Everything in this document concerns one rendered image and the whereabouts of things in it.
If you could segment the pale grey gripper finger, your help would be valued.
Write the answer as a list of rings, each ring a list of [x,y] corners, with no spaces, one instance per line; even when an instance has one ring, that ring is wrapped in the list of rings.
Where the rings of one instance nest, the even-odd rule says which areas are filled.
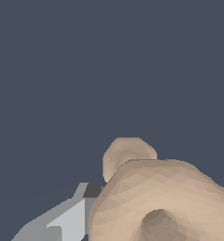
[[[80,183],[73,196],[25,224],[11,241],[82,241],[102,184]]]

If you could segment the beige teddy bear toy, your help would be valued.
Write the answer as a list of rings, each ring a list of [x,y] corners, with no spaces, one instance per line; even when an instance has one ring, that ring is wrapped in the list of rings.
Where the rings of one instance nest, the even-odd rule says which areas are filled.
[[[224,187],[195,166],[159,160],[139,137],[118,137],[103,176],[88,241],[224,241]]]

